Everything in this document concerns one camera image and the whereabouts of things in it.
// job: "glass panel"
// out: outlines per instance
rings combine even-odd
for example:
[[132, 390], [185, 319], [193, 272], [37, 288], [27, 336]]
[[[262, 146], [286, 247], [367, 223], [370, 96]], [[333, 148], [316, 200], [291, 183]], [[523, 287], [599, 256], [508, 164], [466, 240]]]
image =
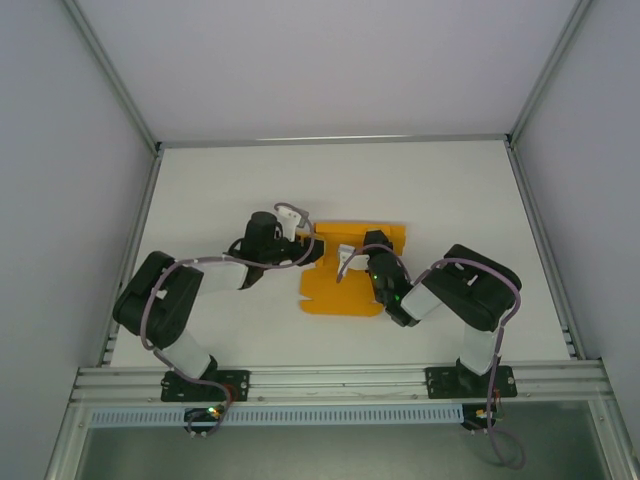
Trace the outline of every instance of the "glass panel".
[[[501, 426], [528, 464], [497, 466], [488, 439], [458, 425], [228, 427], [208, 439], [179, 428], [96, 429], [79, 478], [209, 480], [603, 479], [586, 404], [506, 404]], [[505, 454], [515, 453], [509, 441]]]

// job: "white table surface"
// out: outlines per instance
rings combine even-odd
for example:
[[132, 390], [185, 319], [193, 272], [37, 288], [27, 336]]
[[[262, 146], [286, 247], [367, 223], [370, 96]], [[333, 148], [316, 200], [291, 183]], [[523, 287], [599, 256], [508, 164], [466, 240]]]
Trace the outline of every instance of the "white table surface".
[[[500, 141], [370, 143], [164, 153], [137, 264], [154, 250], [215, 255], [252, 212], [286, 201], [314, 221], [403, 223], [412, 276], [461, 243], [516, 272], [522, 308], [506, 329], [505, 361], [569, 358], [509, 160]], [[453, 362], [463, 322], [445, 306], [413, 328], [388, 316], [308, 315], [299, 268], [267, 272], [249, 290], [198, 297], [188, 328], [221, 365]], [[159, 365], [120, 329], [113, 366]]]

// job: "white cable clip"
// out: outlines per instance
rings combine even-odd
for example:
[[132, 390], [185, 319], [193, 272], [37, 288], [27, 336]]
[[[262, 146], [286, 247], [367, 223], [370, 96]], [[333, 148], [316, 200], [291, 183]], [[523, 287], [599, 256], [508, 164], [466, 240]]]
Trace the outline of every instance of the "white cable clip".
[[285, 206], [276, 208], [278, 221], [282, 224], [282, 236], [289, 241], [296, 239], [296, 229], [304, 227], [305, 220], [302, 215]]
[[[353, 252], [356, 251], [355, 247], [351, 245], [341, 244], [338, 247], [338, 260], [340, 264], [338, 265], [338, 274], [342, 270], [344, 263], [349, 260], [349, 257], [353, 255]], [[366, 270], [368, 267], [369, 255], [356, 255], [351, 259], [349, 264], [347, 265], [347, 269], [343, 272], [342, 276], [345, 277], [347, 275], [347, 271], [349, 270]]]

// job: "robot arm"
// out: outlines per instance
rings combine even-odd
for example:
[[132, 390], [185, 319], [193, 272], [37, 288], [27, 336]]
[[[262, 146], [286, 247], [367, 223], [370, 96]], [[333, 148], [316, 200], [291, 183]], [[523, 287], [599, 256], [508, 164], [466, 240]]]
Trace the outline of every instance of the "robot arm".
[[[312, 245], [311, 234], [303, 237], [296, 233], [297, 227], [307, 222], [306, 212], [286, 204], [276, 205], [276, 211], [277, 216], [269, 212], [254, 213], [244, 237], [215, 261], [194, 260], [176, 266], [175, 258], [152, 252], [118, 298], [113, 318], [134, 335], [144, 336], [146, 348], [152, 348], [157, 356], [185, 376], [213, 379], [218, 367], [215, 358], [200, 347], [186, 329], [196, 296], [249, 288], [262, 278], [265, 270], [284, 261], [306, 265], [324, 254], [322, 240], [313, 239]], [[147, 302], [169, 268], [173, 270], [162, 283], [145, 318]]]
[[[402, 327], [413, 327], [444, 303], [465, 323], [460, 364], [474, 375], [485, 375], [493, 363], [500, 319], [514, 306], [515, 296], [502, 280], [480, 267], [498, 272], [520, 290], [518, 276], [469, 248], [454, 245], [438, 262], [442, 268], [431, 269], [412, 284], [392, 253], [393, 244], [381, 231], [367, 232], [363, 245], [367, 255], [352, 261], [359, 270], [365, 270], [362, 265], [366, 264], [375, 299], [391, 319]], [[345, 248], [338, 251], [341, 268], [351, 253]]]

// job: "metal rail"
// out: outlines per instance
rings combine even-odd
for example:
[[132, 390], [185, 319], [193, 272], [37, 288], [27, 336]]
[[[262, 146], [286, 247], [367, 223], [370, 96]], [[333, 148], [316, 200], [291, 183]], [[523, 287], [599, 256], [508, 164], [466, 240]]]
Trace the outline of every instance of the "metal rail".
[[514, 144], [522, 136], [529, 120], [533, 117], [551, 82], [558, 73], [562, 62], [567, 58], [567, 54], [594, 3], [593, 0], [576, 0], [569, 18], [567, 18], [547, 61], [542, 67], [529, 96], [518, 114], [518, 118], [509, 132], [511, 141]]
[[[587, 401], [613, 399], [600, 361], [510, 363], [518, 397], [509, 402]], [[239, 407], [259, 405], [443, 404], [427, 396], [424, 368], [436, 365], [346, 367], [242, 367], [252, 372], [249, 400]], [[71, 406], [157, 406], [163, 368], [81, 369], [71, 394]], [[464, 403], [482, 402], [482, 398]], [[203, 405], [184, 403], [184, 405]]]
[[507, 139], [506, 133], [459, 135], [355, 135], [337, 137], [256, 138], [245, 140], [202, 140], [163, 142], [162, 148], [266, 147], [277, 145], [354, 145], [360, 143], [478, 142]]
[[126, 85], [122, 81], [122, 78], [113, 65], [113, 62], [109, 58], [102, 42], [100, 42], [96, 32], [89, 23], [84, 11], [76, 0], [61, 0], [61, 2], [69, 13], [78, 33], [84, 39], [100, 71], [104, 75], [105, 80], [118, 100], [118, 103], [120, 103], [124, 109], [131, 121], [131, 124], [136, 129], [146, 147], [149, 149], [149, 152], [155, 157], [158, 153], [157, 140], [149, 129], [149, 125], [142, 117], [140, 110], [133, 101], [131, 94], [127, 90]]
[[560, 276], [560, 271], [558, 270], [557, 263], [553, 256], [553, 250], [551, 248], [547, 232], [544, 228], [540, 210], [538, 209], [531, 186], [529, 185], [529, 180], [522, 166], [517, 150], [514, 149], [513, 145], [507, 141], [505, 141], [505, 148], [507, 150], [509, 162], [511, 163], [511, 169], [513, 170], [516, 184], [518, 185], [518, 190], [520, 191], [524, 210], [527, 215], [527, 219], [529, 220], [529, 225], [531, 226], [531, 233], [533, 234], [533, 239], [536, 243], [536, 248], [538, 249], [542, 269], [544, 270], [545, 277], [549, 284], [549, 291], [553, 299], [553, 304], [555, 305], [556, 312], [558, 313], [558, 319], [560, 320], [560, 324], [563, 329], [566, 327], [569, 330], [573, 348], [575, 349], [575, 355], [578, 358], [583, 359], [585, 358], [584, 344], [580, 338], [580, 332], [575, 318], [573, 317], [571, 305], [569, 304], [569, 300], [562, 283], [562, 277]]

